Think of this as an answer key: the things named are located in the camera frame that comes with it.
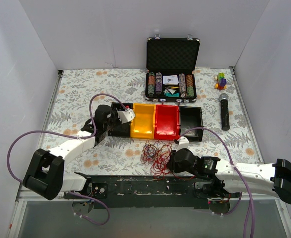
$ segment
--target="plastic bin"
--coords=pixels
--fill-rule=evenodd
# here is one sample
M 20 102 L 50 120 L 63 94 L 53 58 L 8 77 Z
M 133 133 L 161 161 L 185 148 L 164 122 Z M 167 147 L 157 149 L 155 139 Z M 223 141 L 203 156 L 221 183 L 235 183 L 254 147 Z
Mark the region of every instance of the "plastic bin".
M 125 106 L 133 108 L 133 103 L 124 103 Z M 111 103 L 112 109 L 122 110 L 122 105 L 120 103 Z M 125 123 L 114 127 L 112 130 L 108 131 L 108 136 L 117 137 L 130 137 L 131 136 L 131 123 Z
M 202 111 L 199 107 L 179 107 L 179 134 L 183 134 L 187 130 L 194 127 L 204 127 Z M 185 137 L 189 141 L 201 141 L 203 138 L 203 130 L 192 130 Z
M 178 106 L 156 105 L 154 139 L 176 139 L 179 133 L 178 114 Z
M 131 123 L 132 138 L 154 139 L 155 107 L 156 105 L 151 104 L 134 104 L 135 118 Z

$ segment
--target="open case lid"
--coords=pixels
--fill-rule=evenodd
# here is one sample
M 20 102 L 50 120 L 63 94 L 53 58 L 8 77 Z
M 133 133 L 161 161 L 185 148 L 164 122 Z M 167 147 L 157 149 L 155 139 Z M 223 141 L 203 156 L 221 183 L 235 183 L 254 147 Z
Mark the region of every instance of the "open case lid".
M 149 71 L 194 71 L 199 39 L 148 38 L 146 44 L 146 68 Z

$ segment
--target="colorful building blocks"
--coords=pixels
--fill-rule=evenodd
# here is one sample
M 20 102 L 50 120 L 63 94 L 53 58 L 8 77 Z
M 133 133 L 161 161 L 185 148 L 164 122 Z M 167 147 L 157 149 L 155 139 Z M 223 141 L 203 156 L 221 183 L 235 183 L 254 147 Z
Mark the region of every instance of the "colorful building blocks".
M 218 89 L 218 90 L 226 89 L 227 81 L 224 78 L 223 73 L 218 73 L 218 75 L 215 76 L 215 80 L 217 81 L 217 83 L 215 84 L 215 89 Z

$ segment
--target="yellow tray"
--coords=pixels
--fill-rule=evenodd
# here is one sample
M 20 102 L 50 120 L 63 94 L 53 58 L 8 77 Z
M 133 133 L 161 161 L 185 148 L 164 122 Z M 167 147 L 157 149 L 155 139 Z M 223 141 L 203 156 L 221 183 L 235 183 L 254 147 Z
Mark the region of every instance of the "yellow tray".
M 155 104 L 135 103 L 133 105 L 135 118 L 131 123 L 132 138 L 154 139 L 155 108 Z

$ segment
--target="poker chip case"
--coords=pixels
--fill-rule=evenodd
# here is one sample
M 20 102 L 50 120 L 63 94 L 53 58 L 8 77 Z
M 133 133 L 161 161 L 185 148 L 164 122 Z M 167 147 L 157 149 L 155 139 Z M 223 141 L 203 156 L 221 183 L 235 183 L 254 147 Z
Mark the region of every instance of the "poker chip case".
M 148 38 L 146 47 L 146 86 L 145 99 L 152 102 L 195 102 L 197 99 L 195 70 L 200 40 L 197 38 Z M 181 91 L 184 83 L 180 74 L 186 75 L 186 92 Z M 179 85 L 175 85 L 173 96 L 164 92 L 169 87 L 164 85 L 164 76 L 177 75 Z

